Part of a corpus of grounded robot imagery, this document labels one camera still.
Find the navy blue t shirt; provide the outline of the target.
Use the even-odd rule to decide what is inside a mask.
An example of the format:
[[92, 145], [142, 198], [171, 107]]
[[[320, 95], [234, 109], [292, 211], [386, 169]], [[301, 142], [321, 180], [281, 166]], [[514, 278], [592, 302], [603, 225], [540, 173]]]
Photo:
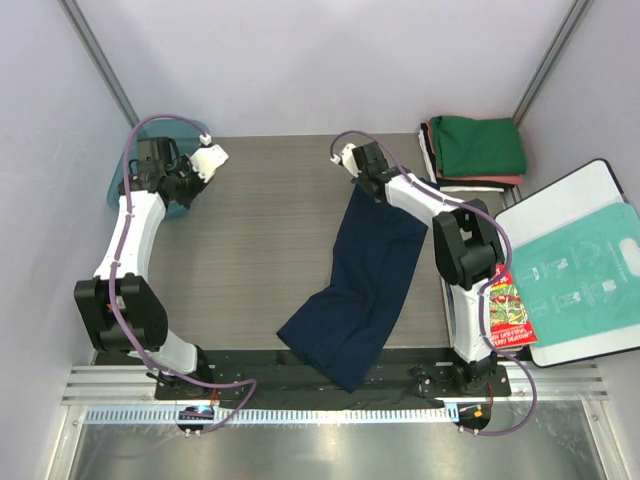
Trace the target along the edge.
[[354, 188], [333, 246], [328, 285], [278, 330], [300, 359], [352, 393], [402, 311], [428, 228]]

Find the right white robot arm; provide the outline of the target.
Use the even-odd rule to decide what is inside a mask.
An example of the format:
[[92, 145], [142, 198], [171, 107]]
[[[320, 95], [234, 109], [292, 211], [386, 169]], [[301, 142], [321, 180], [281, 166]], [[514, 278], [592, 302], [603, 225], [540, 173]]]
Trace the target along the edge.
[[485, 284], [505, 261], [499, 231], [486, 205], [464, 201], [429, 186], [401, 166], [391, 166], [380, 145], [347, 144], [332, 161], [375, 200], [398, 208], [429, 227], [441, 279], [453, 303], [453, 351], [457, 359], [451, 380], [465, 395], [485, 389], [497, 372], [497, 353], [490, 338]]

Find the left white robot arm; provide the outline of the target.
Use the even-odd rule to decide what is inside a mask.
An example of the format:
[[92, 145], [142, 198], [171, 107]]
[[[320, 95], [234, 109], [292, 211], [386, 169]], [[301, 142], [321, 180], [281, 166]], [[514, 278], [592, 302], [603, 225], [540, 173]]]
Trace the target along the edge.
[[170, 137], [143, 138], [125, 158], [117, 186], [118, 218], [107, 252], [93, 276], [74, 287], [74, 300], [94, 349], [137, 357], [153, 378], [190, 398], [205, 397], [213, 374], [204, 351], [180, 339], [148, 283], [154, 240], [169, 207], [189, 208], [228, 156], [202, 134], [198, 148], [181, 154]]

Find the teal plastic bin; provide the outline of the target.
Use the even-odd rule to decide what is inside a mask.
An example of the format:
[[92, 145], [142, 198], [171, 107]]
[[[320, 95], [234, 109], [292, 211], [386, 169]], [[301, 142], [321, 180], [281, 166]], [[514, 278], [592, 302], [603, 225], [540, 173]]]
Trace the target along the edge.
[[107, 203], [116, 212], [133, 194], [157, 193], [167, 219], [187, 214], [205, 188], [190, 163], [200, 147], [210, 145], [203, 123], [177, 115], [152, 115], [130, 132], [112, 178]]

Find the white folded t shirt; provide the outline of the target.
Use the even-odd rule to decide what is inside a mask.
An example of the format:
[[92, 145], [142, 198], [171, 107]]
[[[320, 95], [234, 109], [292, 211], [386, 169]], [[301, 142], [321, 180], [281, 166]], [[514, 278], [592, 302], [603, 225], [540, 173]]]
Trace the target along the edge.
[[418, 144], [420, 146], [424, 163], [427, 171], [427, 178], [431, 184], [436, 186], [440, 191], [447, 193], [454, 192], [500, 192], [503, 193], [506, 188], [504, 186], [499, 185], [470, 185], [468, 183], [456, 184], [451, 183], [450, 181], [445, 181], [443, 178], [439, 178], [436, 175], [435, 162], [431, 159], [429, 155], [429, 149], [427, 148], [425, 136], [422, 131], [417, 134]]

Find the green folded t shirt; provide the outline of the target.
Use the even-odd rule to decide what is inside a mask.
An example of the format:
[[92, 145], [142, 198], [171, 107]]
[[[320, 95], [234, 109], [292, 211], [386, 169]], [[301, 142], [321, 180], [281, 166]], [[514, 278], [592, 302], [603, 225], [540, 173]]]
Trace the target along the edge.
[[524, 175], [521, 135], [510, 117], [472, 119], [442, 115], [429, 120], [439, 171], [445, 177]]

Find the pink folded t shirt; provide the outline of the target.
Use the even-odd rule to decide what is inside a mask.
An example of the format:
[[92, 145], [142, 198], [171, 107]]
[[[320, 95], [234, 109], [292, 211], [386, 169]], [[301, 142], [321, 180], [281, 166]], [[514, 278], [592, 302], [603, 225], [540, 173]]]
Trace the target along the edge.
[[519, 185], [522, 175], [498, 175], [498, 176], [471, 176], [471, 177], [445, 177], [439, 170], [432, 172], [432, 178], [440, 186], [446, 187], [491, 187], [511, 188]]

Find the red treehouse book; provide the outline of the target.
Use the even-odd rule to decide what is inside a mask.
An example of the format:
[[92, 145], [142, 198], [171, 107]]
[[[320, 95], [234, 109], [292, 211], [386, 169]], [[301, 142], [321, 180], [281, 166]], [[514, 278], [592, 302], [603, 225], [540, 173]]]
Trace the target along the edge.
[[504, 265], [496, 266], [499, 280], [491, 286], [489, 296], [490, 333], [499, 350], [515, 351], [537, 342], [533, 325], [510, 273]]

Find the white board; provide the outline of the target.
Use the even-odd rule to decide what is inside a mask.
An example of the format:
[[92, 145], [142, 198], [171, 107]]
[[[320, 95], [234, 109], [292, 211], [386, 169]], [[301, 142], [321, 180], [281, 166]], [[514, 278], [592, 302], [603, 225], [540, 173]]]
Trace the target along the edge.
[[[613, 203], [629, 204], [610, 164], [596, 159], [507, 208], [496, 220], [514, 250]], [[627, 263], [639, 269], [639, 242], [625, 243], [621, 250]], [[550, 347], [534, 343], [531, 355], [537, 366], [549, 367], [638, 346], [639, 323]]]

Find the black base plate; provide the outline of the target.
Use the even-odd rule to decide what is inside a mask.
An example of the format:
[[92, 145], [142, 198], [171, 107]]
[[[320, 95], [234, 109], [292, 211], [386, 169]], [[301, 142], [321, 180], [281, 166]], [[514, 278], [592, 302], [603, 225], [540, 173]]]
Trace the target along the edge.
[[392, 348], [382, 351], [360, 387], [348, 393], [288, 350], [208, 350], [207, 359], [220, 383], [253, 378], [258, 389], [253, 404], [281, 401], [302, 408], [363, 408], [401, 400], [511, 395], [506, 368], [463, 385], [462, 362], [448, 348]]

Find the aluminium rail frame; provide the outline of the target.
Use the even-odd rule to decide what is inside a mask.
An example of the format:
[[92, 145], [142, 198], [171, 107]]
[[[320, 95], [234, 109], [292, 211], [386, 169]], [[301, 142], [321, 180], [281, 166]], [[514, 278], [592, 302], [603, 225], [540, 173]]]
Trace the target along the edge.
[[280, 351], [217, 352], [211, 393], [140, 365], [72, 369], [51, 479], [626, 479], [597, 365], [501, 362], [464, 392], [422, 351], [354, 393]]

